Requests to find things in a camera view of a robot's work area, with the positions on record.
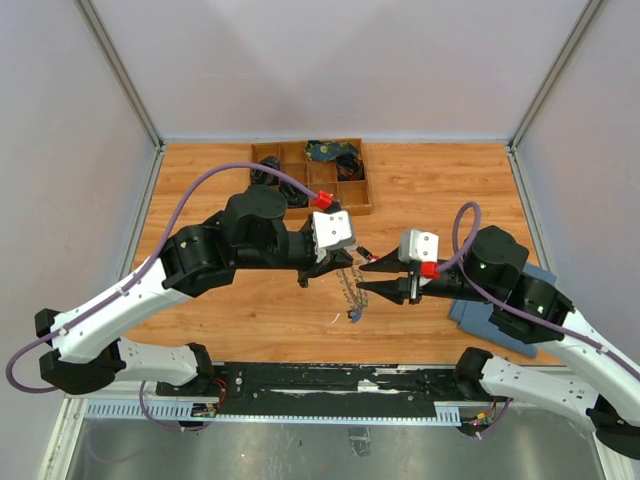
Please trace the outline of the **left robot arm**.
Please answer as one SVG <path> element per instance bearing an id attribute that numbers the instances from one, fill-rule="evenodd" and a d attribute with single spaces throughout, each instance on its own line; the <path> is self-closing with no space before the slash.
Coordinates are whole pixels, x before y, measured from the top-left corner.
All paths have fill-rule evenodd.
<path id="1" fill-rule="evenodd" d="M 291 270 L 298 283 L 353 264 L 356 245 L 349 213 L 337 203 L 308 215 L 298 231 L 283 221 L 287 202 L 268 187 L 232 196 L 201 224 L 171 235 L 156 258 L 85 304 L 35 316 L 50 351 L 40 376 L 72 395 L 93 393 L 116 381 L 155 382 L 179 395 L 205 395 L 220 379 L 205 346 L 170 348 L 130 341 L 124 333 L 153 315 L 232 283 L 239 270 Z"/>

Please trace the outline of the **key with blue tag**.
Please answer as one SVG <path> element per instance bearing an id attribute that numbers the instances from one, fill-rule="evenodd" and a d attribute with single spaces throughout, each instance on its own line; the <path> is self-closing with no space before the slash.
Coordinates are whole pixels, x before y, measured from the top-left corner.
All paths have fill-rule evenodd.
<path id="1" fill-rule="evenodd" d="M 363 312 L 361 310 L 349 310 L 348 318 L 351 323 L 357 323 L 362 318 Z"/>

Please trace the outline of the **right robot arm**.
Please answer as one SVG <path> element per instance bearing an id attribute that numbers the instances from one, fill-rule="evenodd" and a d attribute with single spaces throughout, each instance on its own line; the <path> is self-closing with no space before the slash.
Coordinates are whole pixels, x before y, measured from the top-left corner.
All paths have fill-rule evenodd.
<path id="1" fill-rule="evenodd" d="M 519 401 L 561 415 L 595 433 L 606 447 L 639 457 L 639 367 L 607 341 L 553 284 L 525 272 L 529 251 L 497 226 L 474 228 L 450 262 L 433 262 L 428 235 L 411 230 L 391 253 L 364 270 L 397 274 L 359 288 L 395 304 L 423 297 L 484 301 L 491 324 L 507 336 L 561 360 L 575 374 L 562 380 L 469 347 L 453 371 L 466 400 Z"/>

